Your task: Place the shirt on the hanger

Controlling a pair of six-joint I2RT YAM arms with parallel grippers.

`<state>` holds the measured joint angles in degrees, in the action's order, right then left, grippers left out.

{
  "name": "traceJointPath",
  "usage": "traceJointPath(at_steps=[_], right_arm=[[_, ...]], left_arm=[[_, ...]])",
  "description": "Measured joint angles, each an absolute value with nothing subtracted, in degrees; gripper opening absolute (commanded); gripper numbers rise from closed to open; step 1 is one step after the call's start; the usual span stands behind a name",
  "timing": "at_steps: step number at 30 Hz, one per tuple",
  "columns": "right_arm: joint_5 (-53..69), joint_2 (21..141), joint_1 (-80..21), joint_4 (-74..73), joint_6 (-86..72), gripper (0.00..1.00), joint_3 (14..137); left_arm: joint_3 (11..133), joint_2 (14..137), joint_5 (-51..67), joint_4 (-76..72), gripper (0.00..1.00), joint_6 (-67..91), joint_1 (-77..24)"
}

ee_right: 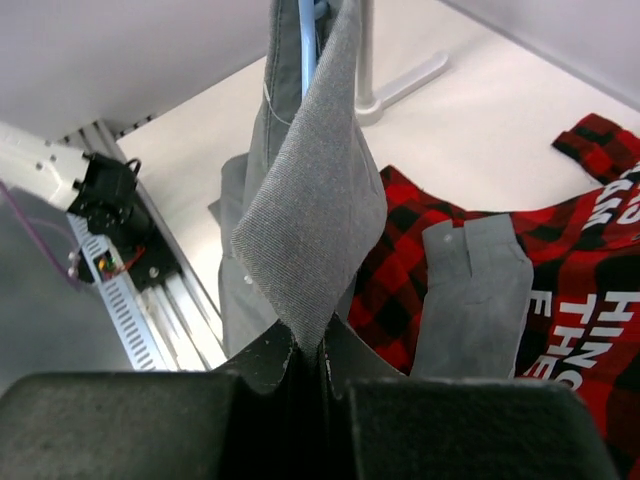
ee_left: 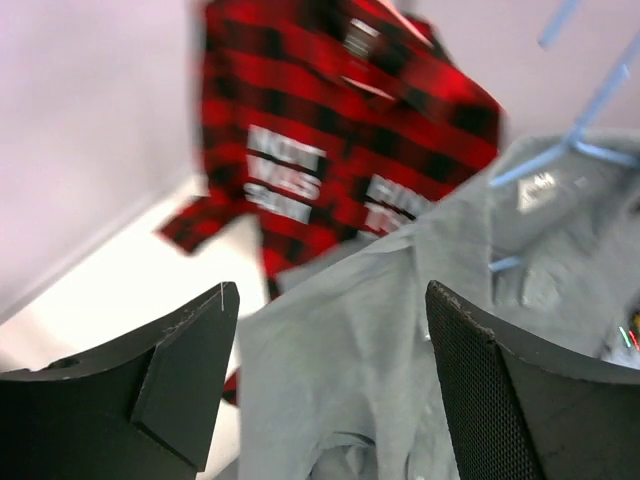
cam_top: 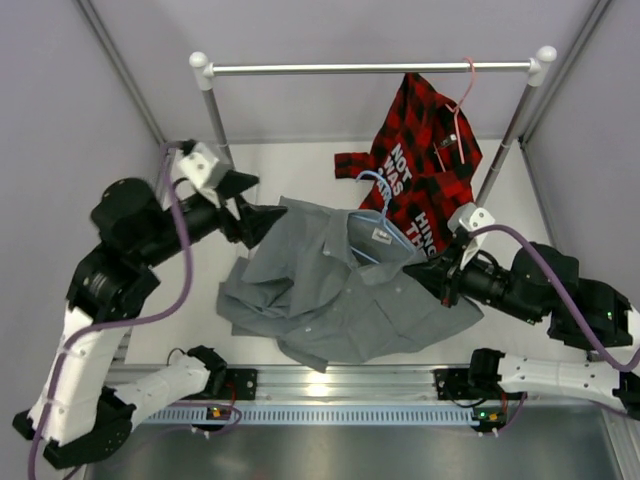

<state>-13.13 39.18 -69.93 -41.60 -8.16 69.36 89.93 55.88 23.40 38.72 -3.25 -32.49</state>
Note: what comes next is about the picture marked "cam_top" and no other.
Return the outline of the blue wire hanger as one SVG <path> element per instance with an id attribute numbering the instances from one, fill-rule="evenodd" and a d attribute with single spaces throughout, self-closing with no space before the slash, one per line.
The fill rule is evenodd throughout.
<path id="1" fill-rule="evenodd" d="M 356 176 L 356 181 L 360 181 L 365 177 L 374 179 L 376 183 L 381 187 L 380 195 L 383 200 L 383 208 L 380 212 L 374 212 L 371 215 L 365 215 L 364 210 L 359 210 L 356 213 L 352 213 L 351 216 L 354 219 L 371 224 L 373 226 L 371 238 L 374 241 L 383 243 L 385 245 L 397 243 L 410 254 L 415 254 L 417 252 L 415 246 L 387 218 L 389 205 L 393 198 L 391 186 L 381 174 L 372 170 L 365 170 L 359 173 Z"/>

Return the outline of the grey button shirt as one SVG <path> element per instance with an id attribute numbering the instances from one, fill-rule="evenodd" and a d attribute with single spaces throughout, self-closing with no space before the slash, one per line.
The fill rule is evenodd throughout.
<path id="1" fill-rule="evenodd" d="M 447 308 L 403 267 L 425 261 L 371 238 L 359 210 L 283 197 L 288 208 L 252 258 L 236 260 L 219 286 L 217 314 L 236 336 L 276 341 L 291 359 L 323 372 L 415 353 L 477 324 L 471 301 Z"/>

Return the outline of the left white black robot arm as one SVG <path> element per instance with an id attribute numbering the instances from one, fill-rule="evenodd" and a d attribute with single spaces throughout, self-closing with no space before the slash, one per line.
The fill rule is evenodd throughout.
<path id="1" fill-rule="evenodd" d="M 138 425 L 189 397 L 213 399 L 226 386 L 226 362 L 211 348 L 196 346 L 175 363 L 131 384 L 105 383 L 113 357 L 133 327 L 164 319 L 143 314 L 158 287 L 155 268 L 181 255 L 184 303 L 193 282 L 192 246 L 212 232 L 232 243 L 256 246 L 285 214 L 277 205 L 243 198 L 257 178 L 226 173 L 216 192 L 236 210 L 201 194 L 173 199 L 163 208 L 151 186 L 130 177 L 111 184 L 91 212 L 98 245 L 77 265 L 65 299 L 64 326 L 55 359 L 37 402 L 13 419 L 31 444 L 31 459 L 43 457 L 66 475 L 115 453 Z"/>

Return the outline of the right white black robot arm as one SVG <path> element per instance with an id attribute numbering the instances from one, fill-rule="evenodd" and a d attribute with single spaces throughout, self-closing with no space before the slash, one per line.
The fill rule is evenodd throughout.
<path id="1" fill-rule="evenodd" d="M 525 248 L 509 269 L 480 252 L 468 264 L 452 245 L 404 271 L 446 307 L 476 300 L 527 324 L 550 320 L 548 336 L 586 352 L 580 362 L 535 360 L 490 348 L 473 351 L 467 368 L 436 374 L 440 398 L 513 400 L 546 394 L 598 403 L 632 419 L 639 417 L 639 370 L 622 372 L 597 353 L 566 305 L 570 299 L 597 340 L 618 361 L 630 360 L 639 345 L 639 310 L 610 285 L 579 275 L 577 259 L 532 244 L 547 264 L 541 268 Z"/>

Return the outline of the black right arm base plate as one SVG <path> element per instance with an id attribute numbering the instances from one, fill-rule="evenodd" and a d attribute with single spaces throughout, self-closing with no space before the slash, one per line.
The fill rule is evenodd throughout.
<path id="1" fill-rule="evenodd" d="M 433 371 L 440 400 L 499 400 L 503 391 L 497 385 L 472 383 L 469 368 L 440 368 Z"/>

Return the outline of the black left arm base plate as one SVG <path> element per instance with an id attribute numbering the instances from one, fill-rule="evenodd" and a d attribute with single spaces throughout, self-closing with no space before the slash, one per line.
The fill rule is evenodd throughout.
<path id="1" fill-rule="evenodd" d="M 253 401 L 256 399 L 258 370 L 253 368 L 228 368 L 216 400 Z"/>

